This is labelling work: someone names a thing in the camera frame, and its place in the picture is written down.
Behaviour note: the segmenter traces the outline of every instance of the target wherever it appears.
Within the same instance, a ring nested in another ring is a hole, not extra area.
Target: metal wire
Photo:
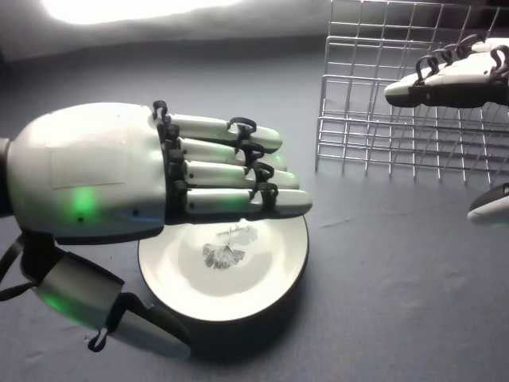
[[[320,158],[337,158],[342,166],[362,162],[364,171],[387,166],[389,175],[407,166],[414,177],[434,169],[439,180],[459,172],[467,182],[479,173],[492,185],[509,177],[506,107],[402,109],[383,94],[431,51],[473,33],[496,36],[497,20],[507,15],[509,7],[332,0],[315,167]]]

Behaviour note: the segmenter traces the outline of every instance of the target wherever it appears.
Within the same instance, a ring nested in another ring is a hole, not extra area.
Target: bright light
[[[49,14],[71,24],[99,24],[158,18],[199,8],[229,6],[239,0],[41,0]]]

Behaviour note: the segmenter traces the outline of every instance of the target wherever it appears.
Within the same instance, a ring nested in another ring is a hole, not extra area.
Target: metal grid
[[[392,107],[384,88],[415,72],[416,61],[473,33],[509,37],[509,8],[382,0],[332,0],[317,124],[320,158],[388,169],[509,176],[507,107]]]

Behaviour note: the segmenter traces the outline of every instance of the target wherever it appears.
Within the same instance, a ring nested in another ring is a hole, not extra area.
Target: plate with leaf design
[[[138,260],[155,296],[208,322],[248,318],[275,304],[300,278],[309,253],[303,216],[166,226],[141,240]]]

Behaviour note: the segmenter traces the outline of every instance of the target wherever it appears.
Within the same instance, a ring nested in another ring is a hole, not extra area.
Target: dish rack
[[[415,73],[420,57],[500,29],[509,7],[383,0],[332,0],[325,48],[315,167],[322,158],[456,174],[491,186],[509,177],[507,107],[392,107],[384,88]]]

